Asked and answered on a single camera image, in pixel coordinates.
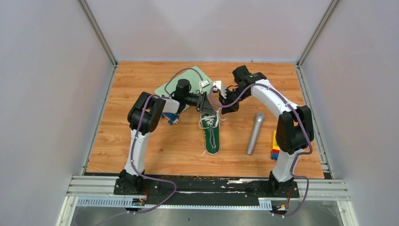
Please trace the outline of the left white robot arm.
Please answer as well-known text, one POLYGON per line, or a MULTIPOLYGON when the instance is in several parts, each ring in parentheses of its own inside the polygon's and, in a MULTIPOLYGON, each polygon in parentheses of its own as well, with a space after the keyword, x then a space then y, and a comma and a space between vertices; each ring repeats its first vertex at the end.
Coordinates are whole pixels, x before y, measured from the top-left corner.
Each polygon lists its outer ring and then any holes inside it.
POLYGON ((205 151, 214 155, 220 151, 218 111, 210 104, 207 93, 191 92, 191 83, 179 79, 170 97, 142 92, 128 113, 131 144, 128 160, 115 184, 115 194, 140 194, 144 189, 144 159, 152 132, 165 113, 180 114, 187 106, 200 113, 199 127, 205 134, 205 151))

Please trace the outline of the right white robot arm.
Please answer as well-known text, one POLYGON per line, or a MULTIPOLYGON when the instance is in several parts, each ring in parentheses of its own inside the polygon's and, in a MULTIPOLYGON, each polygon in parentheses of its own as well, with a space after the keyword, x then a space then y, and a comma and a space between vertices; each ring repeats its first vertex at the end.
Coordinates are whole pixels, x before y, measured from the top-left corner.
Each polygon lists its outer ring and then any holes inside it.
POLYGON ((314 128, 311 109, 299 106, 274 88, 261 72, 250 73, 245 65, 232 72, 236 87, 229 90, 221 81, 214 81, 212 91, 219 93, 222 114, 236 112, 239 103, 253 96, 277 118, 276 141, 280 147, 277 163, 270 172, 266 190, 282 196, 294 185, 294 171, 302 155, 312 154, 314 128))

